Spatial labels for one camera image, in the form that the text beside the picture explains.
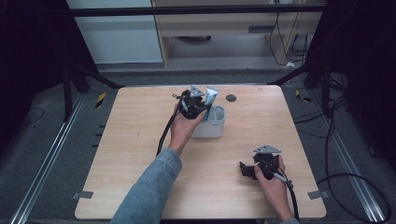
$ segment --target human hand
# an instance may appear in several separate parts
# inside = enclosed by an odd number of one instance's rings
[[[279,168],[285,171],[285,164],[283,163],[280,155],[278,161]],[[286,192],[285,183],[276,177],[267,180],[262,173],[262,169],[257,165],[254,166],[254,172],[259,180],[260,186],[262,187],[264,197],[274,209],[278,221],[282,222],[294,217],[293,213],[289,209],[288,194]]]
[[[196,119],[186,119],[182,114],[177,114],[171,126],[171,143],[169,147],[178,155],[190,140],[195,127],[204,120],[206,110],[201,112]]]

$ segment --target table top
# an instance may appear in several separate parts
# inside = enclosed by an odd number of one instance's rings
[[[205,86],[196,86],[205,91]],[[282,150],[300,217],[324,217],[321,199],[282,90],[278,86],[210,86],[219,90],[215,105],[226,114],[220,138],[191,139],[163,218],[263,218],[274,212],[257,180],[241,175],[239,162],[253,165],[253,149]],[[119,90],[84,186],[76,217],[112,218],[130,187],[154,160],[163,130],[180,95],[190,86],[132,87]],[[228,102],[233,94],[236,101]],[[167,147],[170,133],[163,146]]]

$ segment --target white container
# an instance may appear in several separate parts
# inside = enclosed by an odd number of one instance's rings
[[[191,138],[218,138],[224,131],[225,110],[220,105],[213,105],[209,117],[195,128]]]

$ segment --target white cabinet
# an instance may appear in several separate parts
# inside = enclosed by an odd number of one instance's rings
[[[150,0],[67,0],[70,8],[151,7]],[[153,16],[76,17],[97,64],[162,63]]]

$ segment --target metal rail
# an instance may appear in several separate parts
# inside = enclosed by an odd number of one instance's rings
[[[78,111],[80,110],[81,107],[81,103],[84,99],[84,95],[85,94],[83,93],[78,94],[78,98],[76,99],[75,105],[73,106],[74,107],[73,113],[71,114],[69,120],[64,122],[60,131],[58,132],[58,135],[56,136],[55,140],[52,143],[51,148],[49,149],[49,153],[47,154],[46,159],[44,159],[40,169],[37,172],[37,175],[35,176],[35,180],[33,181],[29,190],[25,194],[23,201],[21,202],[17,211],[14,213],[10,222],[11,224],[23,224],[26,222],[27,218],[29,217],[32,208],[35,205],[35,201],[37,200],[38,195],[43,189],[47,177],[50,174],[50,170],[53,164],[55,163],[59,152],[62,149],[64,140],[69,134],[70,129],[77,117]]]
[[[313,96],[313,101],[316,104],[319,111],[321,111],[321,106],[319,104],[319,97],[313,92],[310,91],[310,94]],[[322,115],[324,124],[329,129],[330,122],[327,118]],[[332,134],[332,142],[334,143],[334,148],[338,154],[338,157],[343,163],[344,169],[351,174],[361,175],[361,171],[352,160],[351,156],[347,152],[347,148],[343,143],[343,140],[337,130],[334,130]],[[384,214],[382,213],[381,208],[379,207],[374,194],[371,192],[370,187],[363,180],[357,179],[355,177],[349,178],[356,194],[358,195],[359,200],[361,201],[361,205],[363,206],[364,211],[366,212],[367,217],[373,222],[379,222],[385,219]]]

